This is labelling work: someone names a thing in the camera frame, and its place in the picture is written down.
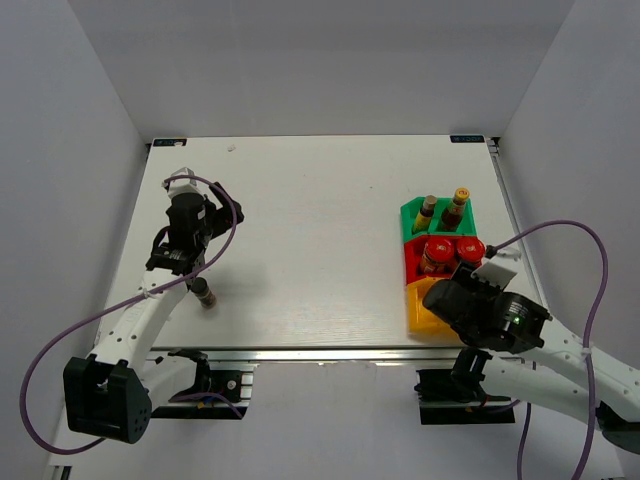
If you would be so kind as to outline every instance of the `white tabletop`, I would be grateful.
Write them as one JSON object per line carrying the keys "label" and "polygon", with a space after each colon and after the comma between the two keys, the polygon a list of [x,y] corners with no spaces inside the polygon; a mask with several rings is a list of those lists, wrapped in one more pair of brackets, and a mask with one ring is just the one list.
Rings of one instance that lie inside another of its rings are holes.
{"label": "white tabletop", "polygon": [[[401,205],[465,186],[479,238],[491,244],[513,235],[483,143],[453,144],[448,136],[190,138],[183,147],[151,148],[109,305],[135,292],[152,240],[168,224],[161,180],[185,166],[219,181],[246,219],[203,275],[218,305],[204,311],[187,296],[157,347],[418,345],[407,332]],[[223,241],[209,245],[208,258]],[[510,289],[535,298],[524,269]],[[102,330],[117,318],[106,317]]]}

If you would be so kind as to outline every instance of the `white wall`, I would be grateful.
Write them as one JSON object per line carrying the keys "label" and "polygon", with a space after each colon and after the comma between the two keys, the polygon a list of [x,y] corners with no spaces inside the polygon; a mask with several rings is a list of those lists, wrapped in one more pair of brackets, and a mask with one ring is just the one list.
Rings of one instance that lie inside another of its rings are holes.
{"label": "white wall", "polygon": [[[523,227],[552,218],[599,232],[609,286],[593,339],[640,367],[640,3],[578,0],[502,139]],[[529,240],[553,312],[581,332],[600,276],[589,237],[556,227]],[[621,455],[630,478],[640,457]]]}
{"label": "white wall", "polygon": [[504,131],[574,0],[70,0],[143,138]]}
{"label": "white wall", "polygon": [[[27,365],[104,301],[135,198],[144,147],[65,0],[9,2],[0,15],[0,465],[40,479],[46,455],[18,413]],[[30,408],[51,440],[74,336],[34,377]]]}

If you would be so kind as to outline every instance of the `red cap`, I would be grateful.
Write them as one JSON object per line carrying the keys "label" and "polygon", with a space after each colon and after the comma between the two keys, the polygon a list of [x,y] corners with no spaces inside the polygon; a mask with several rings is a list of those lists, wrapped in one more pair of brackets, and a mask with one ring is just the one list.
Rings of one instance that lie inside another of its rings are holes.
{"label": "red cap", "polygon": [[431,237],[424,246],[427,256],[436,263],[447,263],[453,258],[453,242],[446,238]]}
{"label": "red cap", "polygon": [[464,260],[469,263],[480,263],[486,248],[484,243],[478,240],[476,237],[463,237],[458,240],[456,247],[458,257],[460,260]]}

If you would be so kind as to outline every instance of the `yellow tray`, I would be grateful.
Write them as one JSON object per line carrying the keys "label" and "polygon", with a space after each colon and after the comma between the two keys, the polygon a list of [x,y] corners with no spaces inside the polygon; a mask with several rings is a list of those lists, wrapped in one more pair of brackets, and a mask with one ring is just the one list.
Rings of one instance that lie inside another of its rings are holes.
{"label": "yellow tray", "polygon": [[422,305],[429,289],[441,278],[427,277],[407,285],[407,307],[409,309],[409,333],[419,335],[446,335],[457,337],[449,325],[436,317]]}

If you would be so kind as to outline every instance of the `small bottle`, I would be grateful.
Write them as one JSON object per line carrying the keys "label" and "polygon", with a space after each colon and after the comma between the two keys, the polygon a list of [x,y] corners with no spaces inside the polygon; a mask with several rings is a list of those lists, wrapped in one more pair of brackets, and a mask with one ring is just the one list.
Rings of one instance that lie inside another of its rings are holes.
{"label": "small bottle", "polygon": [[453,242],[447,238],[431,237],[424,245],[420,259],[420,274],[444,273],[446,265],[454,258]]}
{"label": "small bottle", "polygon": [[454,272],[459,262],[467,262],[474,267],[482,265],[482,258],[486,252],[484,243],[476,237],[462,237],[456,242],[456,256],[447,265]]}
{"label": "small bottle", "polygon": [[416,221],[413,223],[411,233],[415,234],[418,232],[423,232],[426,231],[427,228],[429,228],[429,224],[431,223],[431,219],[433,218],[433,212],[436,208],[436,203],[438,203],[438,197],[427,195],[424,198],[424,202],[422,202],[422,207],[420,207],[420,211],[418,212]]}
{"label": "small bottle", "polygon": [[438,223],[438,230],[442,232],[455,232],[462,221],[464,215],[464,207],[469,200],[469,190],[466,188],[459,188],[453,195],[453,198],[449,202],[447,208],[442,212],[440,222]]}
{"label": "small bottle", "polygon": [[204,308],[213,308],[216,305],[217,299],[213,294],[207,281],[202,277],[197,277],[191,285],[191,292],[200,300],[200,304]]}

